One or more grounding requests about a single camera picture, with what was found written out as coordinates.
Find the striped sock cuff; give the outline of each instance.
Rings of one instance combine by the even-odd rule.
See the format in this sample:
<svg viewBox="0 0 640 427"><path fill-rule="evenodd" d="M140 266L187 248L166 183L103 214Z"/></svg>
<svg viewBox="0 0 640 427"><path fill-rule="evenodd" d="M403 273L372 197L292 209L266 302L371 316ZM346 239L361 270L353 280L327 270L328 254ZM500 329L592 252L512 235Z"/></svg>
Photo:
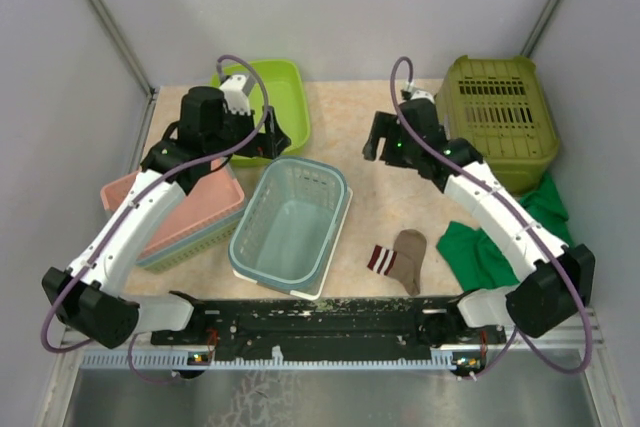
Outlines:
<svg viewBox="0 0 640 427"><path fill-rule="evenodd" d="M376 245L367 267L376 274L387 275L391 271L397 255L395 250Z"/></svg>

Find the table surface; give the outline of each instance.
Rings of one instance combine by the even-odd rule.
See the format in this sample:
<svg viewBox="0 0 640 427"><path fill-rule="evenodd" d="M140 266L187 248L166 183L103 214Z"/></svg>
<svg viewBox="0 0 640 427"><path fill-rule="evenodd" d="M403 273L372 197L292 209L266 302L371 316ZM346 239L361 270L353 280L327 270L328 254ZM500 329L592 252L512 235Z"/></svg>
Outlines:
<svg viewBox="0 0 640 427"><path fill-rule="evenodd" d="M441 81L416 83L437 92ZM188 89L189 86L161 88L145 153L160 140L166 126L178 119L180 99ZM374 246L391 248L403 229L417 229L427 238L420 295L459 294L460 285L435 245L450 221L472 227L477 227L477 222L415 171L362 158L374 112L393 110L389 83L307 82L305 91L312 132L302 155L338 168L353 190L351 208L322 297L407 295L399 282L367 269ZM234 168L248 198L263 170L263 167ZM227 255L228 244L228 240L219 243L162 274L151 274L136 267L129 276L126 292L153 295L178 290L201 299L288 297L236 278Z"/></svg>

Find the sock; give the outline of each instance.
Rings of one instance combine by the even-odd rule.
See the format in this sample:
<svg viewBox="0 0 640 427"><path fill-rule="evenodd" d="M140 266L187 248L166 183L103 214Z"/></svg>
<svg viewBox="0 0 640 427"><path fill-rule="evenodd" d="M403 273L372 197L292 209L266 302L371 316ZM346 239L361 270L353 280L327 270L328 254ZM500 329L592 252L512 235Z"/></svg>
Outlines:
<svg viewBox="0 0 640 427"><path fill-rule="evenodd" d="M420 293L420 271L422 270L422 261L427 250L427 239L422 235L422 232L417 230L403 230L396 237L393 250L406 255L413 262L413 281L416 290Z"/></svg>
<svg viewBox="0 0 640 427"><path fill-rule="evenodd" d="M420 290L414 281L413 261L402 252L376 245L367 267L376 274L385 275L400 282L409 295L418 295Z"/></svg>

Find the green towel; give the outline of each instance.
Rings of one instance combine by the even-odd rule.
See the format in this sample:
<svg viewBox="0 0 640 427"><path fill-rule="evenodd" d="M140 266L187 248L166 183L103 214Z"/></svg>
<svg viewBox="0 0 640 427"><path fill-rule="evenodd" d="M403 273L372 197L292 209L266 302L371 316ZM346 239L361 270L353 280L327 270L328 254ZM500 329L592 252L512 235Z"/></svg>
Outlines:
<svg viewBox="0 0 640 427"><path fill-rule="evenodd" d="M569 214L551 175L544 174L538 188L522 197L520 205L549 232L573 246L567 229ZM518 283L507 259L483 230L451 222L437 248L465 292Z"/></svg>

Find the gray wall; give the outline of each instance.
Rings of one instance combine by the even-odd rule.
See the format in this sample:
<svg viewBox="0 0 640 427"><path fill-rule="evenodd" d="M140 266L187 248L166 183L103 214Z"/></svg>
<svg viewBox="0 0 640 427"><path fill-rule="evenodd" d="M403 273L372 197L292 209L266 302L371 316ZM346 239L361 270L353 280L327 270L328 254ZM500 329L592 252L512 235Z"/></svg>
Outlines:
<svg viewBox="0 0 640 427"><path fill-rule="evenodd" d="M144 96L84 0L0 0L0 95L0 425L26 426L55 360L41 277L101 226Z"/></svg>
<svg viewBox="0 0 640 427"><path fill-rule="evenodd" d="M640 0L564 0L534 56L562 140L555 178L597 258L594 305L640 391ZM640 406L631 404L640 424Z"/></svg>
<svg viewBox="0 0 640 427"><path fill-rule="evenodd" d="M211 75L216 56L286 57L307 79L386 78L409 54L442 76L462 54L510 56L546 0L105 0L156 85Z"/></svg>

